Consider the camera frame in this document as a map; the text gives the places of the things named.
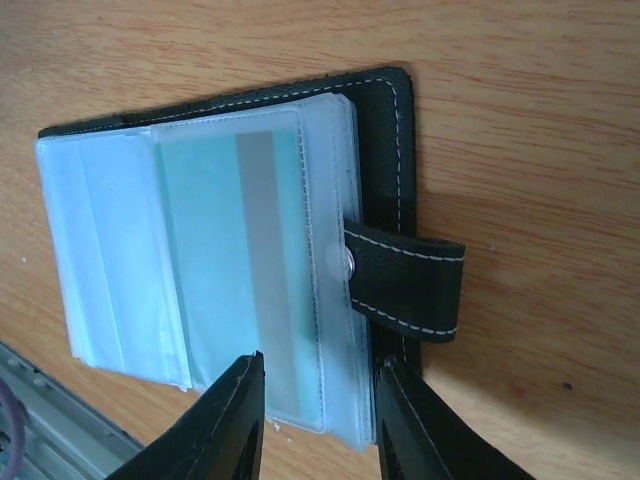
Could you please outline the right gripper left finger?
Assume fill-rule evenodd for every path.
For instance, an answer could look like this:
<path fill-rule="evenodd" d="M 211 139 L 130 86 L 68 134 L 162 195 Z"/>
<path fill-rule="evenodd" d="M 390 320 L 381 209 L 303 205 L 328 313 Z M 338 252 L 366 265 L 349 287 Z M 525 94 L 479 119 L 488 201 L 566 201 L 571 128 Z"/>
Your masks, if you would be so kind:
<path fill-rule="evenodd" d="M 238 357 L 155 441 L 111 479 L 257 479 L 265 422 L 264 358 Z"/>

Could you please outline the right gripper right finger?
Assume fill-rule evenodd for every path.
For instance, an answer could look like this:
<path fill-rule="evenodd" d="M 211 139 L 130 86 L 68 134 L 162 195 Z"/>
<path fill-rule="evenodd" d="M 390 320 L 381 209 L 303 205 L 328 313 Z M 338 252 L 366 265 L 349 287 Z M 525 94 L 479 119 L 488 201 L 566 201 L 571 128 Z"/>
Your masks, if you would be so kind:
<path fill-rule="evenodd" d="M 384 479 L 530 479 L 476 434 L 405 363 L 385 363 L 375 385 Z"/>

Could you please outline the black card holder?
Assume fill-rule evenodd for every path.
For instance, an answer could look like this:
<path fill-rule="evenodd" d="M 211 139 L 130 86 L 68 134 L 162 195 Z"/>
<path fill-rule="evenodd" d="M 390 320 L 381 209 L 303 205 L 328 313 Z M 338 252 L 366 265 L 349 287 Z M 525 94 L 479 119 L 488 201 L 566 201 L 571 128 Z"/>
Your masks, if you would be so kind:
<path fill-rule="evenodd" d="M 399 67 L 46 128 L 72 355 L 203 392 L 262 353 L 266 414 L 374 443 L 374 362 L 455 338 L 465 248 L 416 235 Z"/>

